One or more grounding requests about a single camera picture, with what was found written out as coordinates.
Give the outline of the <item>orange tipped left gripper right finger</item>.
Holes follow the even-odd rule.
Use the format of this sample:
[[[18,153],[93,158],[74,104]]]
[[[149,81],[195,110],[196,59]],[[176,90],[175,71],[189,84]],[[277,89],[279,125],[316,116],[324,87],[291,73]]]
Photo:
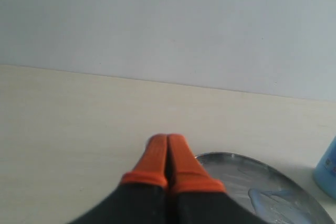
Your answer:
[[[184,136],[170,134],[167,143],[176,223],[265,223],[228,196],[224,184],[197,161]]]

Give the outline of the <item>orange tipped left gripper left finger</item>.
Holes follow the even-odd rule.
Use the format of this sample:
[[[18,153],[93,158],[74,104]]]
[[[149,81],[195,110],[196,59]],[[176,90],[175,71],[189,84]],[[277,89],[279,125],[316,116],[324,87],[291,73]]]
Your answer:
[[[117,188],[72,223],[166,223],[166,157],[167,135],[152,136]]]

